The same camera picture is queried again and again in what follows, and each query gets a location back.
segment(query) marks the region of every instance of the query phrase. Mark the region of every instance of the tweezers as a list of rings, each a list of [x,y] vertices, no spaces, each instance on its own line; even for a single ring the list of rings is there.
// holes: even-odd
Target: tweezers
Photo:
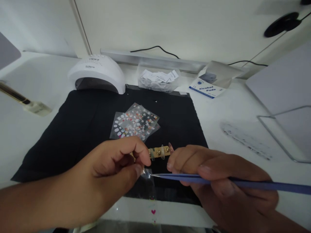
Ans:
[[[209,180],[205,180],[202,177],[200,177],[200,175],[197,175],[197,174],[162,173],[162,174],[151,174],[151,176],[169,179],[169,180],[185,181],[185,182],[190,182],[190,183],[202,183],[202,184],[211,183]],[[279,190],[279,191],[311,195],[311,186],[308,186],[308,185],[277,183],[273,181],[248,181],[248,180],[241,180],[241,179],[237,179],[233,177],[229,177],[229,179],[233,183],[235,183],[238,187],[241,187],[241,188]]]

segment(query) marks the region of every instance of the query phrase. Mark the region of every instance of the black mat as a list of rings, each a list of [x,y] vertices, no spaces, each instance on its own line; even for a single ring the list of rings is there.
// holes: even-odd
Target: black mat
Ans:
[[[115,112],[125,112],[134,102],[157,114],[161,128],[146,140],[148,148],[188,144],[207,147],[193,102],[179,92],[165,94],[126,89],[123,95],[105,90],[71,91],[39,141],[28,151],[13,181],[28,182],[61,174],[78,163],[93,148],[109,140]],[[168,156],[152,162],[153,173],[168,173]],[[200,204],[189,187],[155,178],[157,199]],[[127,196],[135,197],[131,191]]]

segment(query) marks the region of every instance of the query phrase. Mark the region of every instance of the black cable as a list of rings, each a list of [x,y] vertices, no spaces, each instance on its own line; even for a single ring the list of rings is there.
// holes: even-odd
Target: black cable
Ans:
[[[228,65],[233,65],[233,64],[235,64],[235,63],[239,63],[239,62],[250,62],[250,63],[253,63],[254,65],[268,66],[268,65],[265,65],[265,64],[257,64],[257,63],[252,62],[252,61],[237,61],[237,62],[234,62],[234,63],[228,64]]]
[[[165,51],[161,46],[158,46],[158,45],[157,45],[157,46],[154,46],[154,47],[152,47],[152,48],[141,49],[141,50],[135,50],[135,51],[131,51],[131,52],[138,52],[138,51],[150,50],[150,49],[153,49],[153,48],[156,48],[156,47],[159,47],[160,49],[162,49],[163,52],[166,52],[166,53],[168,53],[168,54],[170,54],[170,55],[173,55],[173,56],[177,57],[175,54],[172,54],[172,53],[169,53],[169,52]]]
[[[307,18],[309,15],[311,14],[311,12],[309,14],[307,14],[305,17],[303,17],[300,21],[303,21],[305,18]]]

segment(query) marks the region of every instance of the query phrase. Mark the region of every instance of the plastic box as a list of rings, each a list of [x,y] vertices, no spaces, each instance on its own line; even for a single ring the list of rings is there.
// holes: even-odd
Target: plastic box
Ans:
[[[176,78],[173,82],[170,83],[157,83],[153,82],[149,79],[141,78],[141,74],[144,70],[149,70],[150,72],[163,72],[163,73],[170,73],[173,70],[176,71],[178,74],[178,78]],[[171,93],[177,87],[179,87],[179,79],[180,79],[180,71],[179,69],[167,66],[152,66],[147,63],[139,63],[136,71],[136,76],[138,79],[138,86],[140,88],[149,89],[153,91],[160,91],[165,93]]]

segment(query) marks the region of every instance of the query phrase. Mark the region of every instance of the white desk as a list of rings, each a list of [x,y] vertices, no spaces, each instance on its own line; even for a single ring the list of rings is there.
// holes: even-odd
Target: white desk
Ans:
[[[20,104],[0,93],[0,188],[14,184],[10,178],[21,165],[27,151],[37,142],[71,91],[67,82],[68,70],[78,61],[74,58],[23,52],[15,63],[0,71],[0,79],[31,100],[39,100],[53,108],[46,117],[22,110]],[[137,85],[136,66],[121,65],[127,84]],[[268,115],[245,87],[244,80],[235,79],[230,88],[210,99],[188,88],[193,75],[183,74],[184,85],[176,91],[189,92],[199,117],[209,148],[238,154],[266,170],[276,182],[311,185],[311,165],[291,161],[258,122],[257,115]],[[266,161],[226,136],[220,122],[229,122],[258,138],[273,150],[273,161]],[[311,230],[311,196],[279,192],[277,210]],[[147,222],[143,202],[133,198],[120,199],[102,218]],[[211,227],[213,221],[195,205],[157,201],[158,223]]]

